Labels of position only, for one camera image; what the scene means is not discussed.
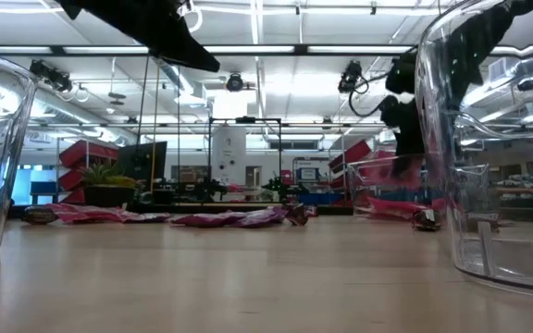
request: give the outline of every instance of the green plant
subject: green plant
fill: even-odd
[[[131,189],[135,189],[137,187],[137,180],[125,176],[110,176],[106,178],[106,182],[109,185],[116,185]]]
[[[81,181],[86,185],[110,185],[109,178],[120,176],[116,165],[110,163],[94,164],[81,171]]]

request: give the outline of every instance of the red panel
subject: red panel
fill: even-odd
[[[356,143],[353,147],[349,148],[344,156],[345,156],[345,163],[352,163],[361,161],[364,159],[367,155],[371,153],[371,149],[367,145],[367,142],[365,140],[361,140],[360,142]],[[342,154],[336,156],[332,162],[328,164],[330,167],[330,170],[332,172],[337,173],[341,172],[343,165],[342,165]]]
[[[61,201],[63,204],[85,204],[85,196],[83,195],[83,188],[78,188],[73,191],[67,198]]]
[[[285,185],[293,184],[293,177],[291,170],[281,170],[281,183]]]
[[[63,167],[75,168],[76,165],[85,160],[86,154],[90,157],[102,157],[116,160],[118,158],[118,150],[114,148],[104,147],[100,144],[89,144],[84,140],[79,140],[73,143],[68,149],[59,155]]]
[[[332,190],[339,190],[339,189],[344,189],[344,188],[349,188],[349,181],[345,181],[344,179],[344,174],[336,177],[334,180],[332,180],[330,182],[330,188]]]
[[[79,170],[70,170],[59,178],[59,185],[64,191],[71,191],[81,183],[81,173]]]

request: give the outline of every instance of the black metal pole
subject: black metal pole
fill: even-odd
[[[280,179],[280,189],[279,189],[279,200],[283,202],[283,196],[285,195],[285,191],[283,190],[283,140],[281,135],[281,119],[277,121],[279,123],[279,179]]]
[[[210,191],[209,186],[211,186],[211,182],[213,180],[213,173],[211,172],[211,140],[212,133],[213,133],[213,118],[209,117],[209,133],[207,134],[207,138],[209,138],[209,144],[207,145],[209,147],[207,151],[207,179],[205,180],[205,189],[207,190],[207,193]]]

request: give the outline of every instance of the pink plastic bag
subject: pink plastic bag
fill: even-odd
[[[287,210],[275,207],[249,213],[195,214],[181,217],[171,222],[173,225],[196,228],[261,228],[282,223],[285,214],[287,214]]]
[[[280,207],[246,213],[246,217],[231,224],[237,228],[264,228],[283,223],[287,211]]]
[[[246,217],[246,213],[227,212],[221,214],[195,214],[184,216],[171,223],[195,228],[221,228]]]
[[[120,208],[100,208],[94,206],[78,206],[67,203],[50,203],[51,208],[63,223],[83,222],[120,222],[120,223],[163,223],[169,214],[136,214]]]

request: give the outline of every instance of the ceiling duct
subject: ceiling duct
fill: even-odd
[[[167,76],[178,90],[180,99],[177,97],[175,102],[190,107],[204,107],[207,105],[206,88],[201,82],[188,80],[181,72],[181,68],[170,65],[166,61],[154,58],[155,64]]]
[[[75,105],[62,101],[57,96],[39,89],[36,92],[34,103],[40,107],[45,107],[45,113],[53,114],[54,117],[39,118],[45,123],[106,123],[101,117],[91,114]],[[114,140],[112,143],[128,145],[137,142],[137,136],[125,129],[105,128]]]

